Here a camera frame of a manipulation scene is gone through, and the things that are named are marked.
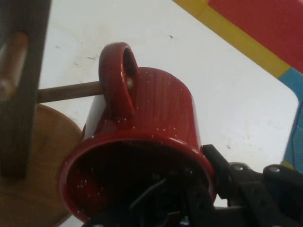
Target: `mug handle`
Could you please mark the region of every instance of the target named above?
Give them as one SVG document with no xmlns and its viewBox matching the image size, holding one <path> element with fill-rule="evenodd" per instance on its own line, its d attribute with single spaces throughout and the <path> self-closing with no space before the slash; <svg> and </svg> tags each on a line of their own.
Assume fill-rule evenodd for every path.
<svg viewBox="0 0 303 227">
<path fill-rule="evenodd" d="M 138 65 L 128 44 L 113 43 L 104 47 L 99 59 L 99 80 L 112 117 L 129 118 L 134 115 L 135 108 L 127 84 L 132 84 L 137 72 Z"/>
</svg>

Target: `white surface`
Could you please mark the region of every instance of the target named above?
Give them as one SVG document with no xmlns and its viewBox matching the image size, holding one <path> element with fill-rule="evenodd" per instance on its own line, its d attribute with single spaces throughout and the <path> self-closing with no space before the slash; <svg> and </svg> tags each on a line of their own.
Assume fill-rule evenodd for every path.
<svg viewBox="0 0 303 227">
<path fill-rule="evenodd" d="M 54 0 L 40 88 L 98 80 L 100 51 L 118 41 L 130 44 L 139 66 L 189 87 L 203 144 L 256 171 L 282 160 L 296 96 L 171 0 Z M 49 106 L 82 128 L 92 99 Z M 80 225 L 71 218 L 62 226 Z"/>
</svg>

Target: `red mug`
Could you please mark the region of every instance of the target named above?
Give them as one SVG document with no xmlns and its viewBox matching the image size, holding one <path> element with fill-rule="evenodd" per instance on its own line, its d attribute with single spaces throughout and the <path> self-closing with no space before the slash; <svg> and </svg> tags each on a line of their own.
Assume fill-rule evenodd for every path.
<svg viewBox="0 0 303 227">
<path fill-rule="evenodd" d="M 72 214 L 87 222 L 147 176 L 188 166 L 215 199 L 188 88 L 167 72 L 138 68 L 125 43 L 102 50 L 99 79 L 104 97 L 95 97 L 84 141 L 60 169 L 59 193 Z"/>
</svg>

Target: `mug rim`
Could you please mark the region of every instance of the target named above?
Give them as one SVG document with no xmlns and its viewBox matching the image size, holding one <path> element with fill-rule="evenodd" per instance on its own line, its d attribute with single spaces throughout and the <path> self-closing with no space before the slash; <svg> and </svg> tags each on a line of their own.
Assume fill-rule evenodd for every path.
<svg viewBox="0 0 303 227">
<path fill-rule="evenodd" d="M 87 217 L 87 215 L 82 212 L 77 212 L 79 209 L 77 205 L 72 201 L 72 198 L 69 196 L 67 191 L 66 180 L 72 165 L 84 154 L 96 147 L 118 141 L 121 142 L 130 140 L 156 142 L 158 144 L 160 143 L 164 146 L 168 146 L 175 149 L 176 152 L 180 152 L 181 154 L 187 156 L 190 160 L 196 162 L 200 166 L 200 169 L 205 173 L 205 176 L 208 181 L 208 192 L 211 195 L 213 201 L 215 200 L 216 191 L 214 188 L 214 170 L 210 162 L 201 152 L 201 149 L 197 149 L 182 140 L 167 137 L 161 134 L 134 130 L 118 131 L 113 132 L 111 134 L 97 134 L 85 139 L 64 160 L 64 163 L 61 166 L 58 174 L 58 192 L 61 198 L 63 199 L 64 205 L 75 217 L 77 217 L 83 222 L 89 221 L 89 217 Z"/>
</svg>

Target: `blue tile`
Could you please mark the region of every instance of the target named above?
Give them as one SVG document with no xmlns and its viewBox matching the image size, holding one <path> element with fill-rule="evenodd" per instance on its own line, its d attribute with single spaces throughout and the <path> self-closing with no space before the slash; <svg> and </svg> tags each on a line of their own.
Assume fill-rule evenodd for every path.
<svg viewBox="0 0 303 227">
<path fill-rule="evenodd" d="M 290 68 L 279 80 L 292 89 L 299 100 L 299 108 L 288 140 L 284 160 L 303 173 L 303 74 L 294 68 Z"/>
</svg>

